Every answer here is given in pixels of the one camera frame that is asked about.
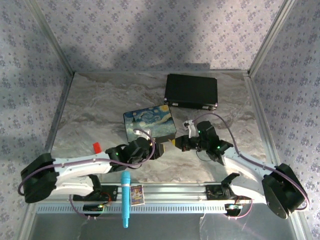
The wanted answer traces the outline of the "starry night painting box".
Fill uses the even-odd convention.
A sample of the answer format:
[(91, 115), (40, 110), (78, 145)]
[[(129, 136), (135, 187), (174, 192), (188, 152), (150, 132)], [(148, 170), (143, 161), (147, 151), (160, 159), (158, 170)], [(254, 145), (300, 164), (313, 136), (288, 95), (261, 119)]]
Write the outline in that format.
[(151, 130), (151, 137), (157, 143), (176, 138), (177, 129), (166, 104), (125, 112), (123, 121), (128, 142), (140, 137), (134, 134), (133, 129)]

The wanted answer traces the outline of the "small purple card box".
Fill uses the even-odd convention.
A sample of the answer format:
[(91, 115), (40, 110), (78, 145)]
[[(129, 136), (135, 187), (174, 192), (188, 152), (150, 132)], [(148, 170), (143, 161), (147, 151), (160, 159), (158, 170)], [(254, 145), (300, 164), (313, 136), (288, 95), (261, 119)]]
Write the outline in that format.
[(139, 206), (145, 204), (143, 185), (133, 185), (130, 187), (130, 203), (131, 206)]

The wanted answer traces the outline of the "blue marker pen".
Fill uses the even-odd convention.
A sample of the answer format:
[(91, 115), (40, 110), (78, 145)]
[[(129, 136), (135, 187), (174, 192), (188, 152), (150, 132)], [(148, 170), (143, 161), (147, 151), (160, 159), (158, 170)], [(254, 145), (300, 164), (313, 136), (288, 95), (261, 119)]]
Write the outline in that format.
[(131, 187), (131, 175), (129, 171), (124, 171), (121, 174), (121, 215), (122, 225), (125, 229), (129, 227), (130, 219), (130, 187)]

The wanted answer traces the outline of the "black hard case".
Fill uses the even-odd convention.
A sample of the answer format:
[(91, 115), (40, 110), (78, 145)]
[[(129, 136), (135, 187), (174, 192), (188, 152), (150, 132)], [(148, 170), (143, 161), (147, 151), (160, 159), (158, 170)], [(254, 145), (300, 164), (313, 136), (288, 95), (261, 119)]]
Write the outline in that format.
[(214, 77), (169, 74), (164, 103), (170, 107), (215, 110), (218, 107), (218, 80)]

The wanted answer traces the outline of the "slotted metal strip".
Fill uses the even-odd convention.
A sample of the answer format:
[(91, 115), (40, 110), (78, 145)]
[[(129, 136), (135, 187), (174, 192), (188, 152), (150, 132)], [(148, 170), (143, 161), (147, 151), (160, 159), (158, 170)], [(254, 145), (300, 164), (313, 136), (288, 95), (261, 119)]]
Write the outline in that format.
[[(226, 214), (226, 204), (205, 204), (205, 203), (149, 203), (130, 207), (130, 214)], [(39, 204), (36, 207), (37, 214), (75, 214), (80, 212), (85, 215), (121, 214), (122, 205), (113, 203), (104, 206), (102, 212), (83, 211), (83, 206), (69, 203)]]

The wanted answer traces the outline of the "left circuit board black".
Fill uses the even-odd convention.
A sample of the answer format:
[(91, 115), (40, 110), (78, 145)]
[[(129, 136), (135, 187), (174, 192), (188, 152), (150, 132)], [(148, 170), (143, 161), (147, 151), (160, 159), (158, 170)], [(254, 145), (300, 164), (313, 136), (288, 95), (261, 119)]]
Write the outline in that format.
[(84, 204), (82, 207), (84, 212), (102, 212), (104, 210), (103, 204)]

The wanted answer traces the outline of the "circuit board black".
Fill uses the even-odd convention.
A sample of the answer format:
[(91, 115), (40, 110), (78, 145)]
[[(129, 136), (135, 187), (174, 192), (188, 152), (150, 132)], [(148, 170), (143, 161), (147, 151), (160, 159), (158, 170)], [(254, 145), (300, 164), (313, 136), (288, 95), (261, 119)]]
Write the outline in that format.
[(84, 212), (102, 212), (104, 210), (103, 204), (84, 204), (82, 207)]
[(228, 217), (238, 217), (242, 211), (243, 205), (238, 203), (229, 203), (224, 205), (226, 210), (226, 216)]

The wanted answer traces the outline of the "right circuit board black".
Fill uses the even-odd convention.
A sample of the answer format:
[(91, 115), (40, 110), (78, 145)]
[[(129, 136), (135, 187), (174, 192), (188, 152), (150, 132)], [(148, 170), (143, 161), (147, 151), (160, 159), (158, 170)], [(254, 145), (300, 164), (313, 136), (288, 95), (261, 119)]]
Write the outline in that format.
[(228, 217), (238, 217), (242, 211), (243, 205), (238, 203), (229, 203), (224, 205), (226, 210), (226, 216)]

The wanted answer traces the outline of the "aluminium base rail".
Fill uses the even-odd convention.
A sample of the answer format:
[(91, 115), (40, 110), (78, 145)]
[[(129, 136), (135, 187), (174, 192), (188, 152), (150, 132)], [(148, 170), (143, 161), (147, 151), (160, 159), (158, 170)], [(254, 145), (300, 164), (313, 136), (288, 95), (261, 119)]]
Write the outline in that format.
[[(169, 183), (133, 183), (132, 186), (142, 186), (145, 204), (165, 203), (199, 203), (219, 201), (228, 203), (247, 203), (250, 199), (241, 194), (235, 194), (227, 185), (219, 182), (169, 182)], [(101, 186), (100, 193), (90, 196), (71, 195), (74, 204), (119, 204), (122, 199), (122, 187), (118, 183), (105, 183)]]

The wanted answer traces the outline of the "aluminium frame post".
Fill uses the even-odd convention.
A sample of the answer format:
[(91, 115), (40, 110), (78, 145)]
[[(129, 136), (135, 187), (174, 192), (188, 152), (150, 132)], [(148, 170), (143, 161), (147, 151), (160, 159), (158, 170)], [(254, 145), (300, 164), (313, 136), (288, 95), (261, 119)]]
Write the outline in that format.
[(291, 12), (296, 0), (283, 0), (282, 5), (280, 6), (278, 13), (276, 14), (273, 23), (271, 24), (259, 50), (256, 53), (247, 73), (248, 76), (252, 79), (259, 67), (263, 63), (267, 53), (271, 49), (277, 35), (279, 34), (280, 30), (282, 29), (287, 16)]
[(74, 76), (74, 71), (63, 51), (59, 45), (58, 39), (56, 38), (54, 32), (52, 31), (48, 21), (46, 20), (45, 15), (43, 14), (40, 6), (36, 0), (24, 0), (29, 11), (35, 18), (37, 24), (39, 25), (43, 35), (48, 40), (50, 46), (52, 47), (54, 53), (57, 55), (59, 61), (61, 62), (64, 70), (71, 76)]

